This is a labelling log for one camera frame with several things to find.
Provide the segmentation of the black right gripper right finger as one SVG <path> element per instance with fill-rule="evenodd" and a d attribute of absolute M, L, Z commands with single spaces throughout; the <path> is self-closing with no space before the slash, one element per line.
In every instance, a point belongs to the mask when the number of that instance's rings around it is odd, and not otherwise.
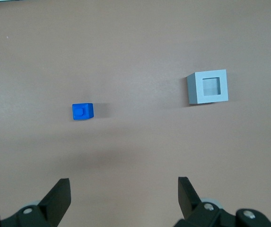
<path fill-rule="evenodd" d="M 176 227 L 271 227 L 271 221 L 254 209 L 239 209 L 235 215 L 211 201 L 202 201 L 188 177 L 178 178 L 178 202 L 184 216 Z"/>

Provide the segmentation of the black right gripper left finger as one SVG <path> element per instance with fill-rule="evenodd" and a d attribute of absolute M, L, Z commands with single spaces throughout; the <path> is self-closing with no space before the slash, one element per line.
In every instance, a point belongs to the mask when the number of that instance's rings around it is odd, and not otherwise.
<path fill-rule="evenodd" d="M 60 179 L 37 204 L 1 220 L 0 227 L 57 227 L 71 204 L 70 180 Z"/>

